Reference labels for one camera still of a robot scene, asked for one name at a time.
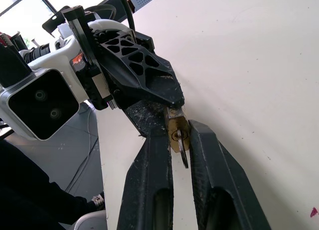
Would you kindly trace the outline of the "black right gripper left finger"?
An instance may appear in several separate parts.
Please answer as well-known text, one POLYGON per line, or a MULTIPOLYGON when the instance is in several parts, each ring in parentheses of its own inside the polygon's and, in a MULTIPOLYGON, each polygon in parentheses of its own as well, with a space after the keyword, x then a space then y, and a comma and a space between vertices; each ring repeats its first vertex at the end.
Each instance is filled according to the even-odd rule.
POLYGON ((118 218, 119 230, 170 230, 173 225, 173 177, 169 139, 153 128, 131 164, 118 218))

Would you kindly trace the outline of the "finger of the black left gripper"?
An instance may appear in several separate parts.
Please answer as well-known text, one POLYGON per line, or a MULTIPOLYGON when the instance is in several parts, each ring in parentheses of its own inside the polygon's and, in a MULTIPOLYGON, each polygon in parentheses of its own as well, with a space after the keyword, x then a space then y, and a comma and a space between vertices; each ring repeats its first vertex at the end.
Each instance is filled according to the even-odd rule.
POLYGON ((96 57, 117 106, 127 109, 146 100, 174 109, 184 95, 169 61, 154 53, 151 37, 116 29, 97 30, 96 57))
POLYGON ((165 129, 164 108, 162 104, 141 100, 126 108, 124 113, 140 135, 147 137, 155 127, 165 129))

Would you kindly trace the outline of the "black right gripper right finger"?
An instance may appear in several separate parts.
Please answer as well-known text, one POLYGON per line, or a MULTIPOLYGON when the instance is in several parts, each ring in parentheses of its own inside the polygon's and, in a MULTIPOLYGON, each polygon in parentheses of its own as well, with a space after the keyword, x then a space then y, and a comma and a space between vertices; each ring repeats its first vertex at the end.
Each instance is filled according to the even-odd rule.
POLYGON ((190 120, 193 198, 200 230, 271 227, 241 165, 205 124, 190 120))

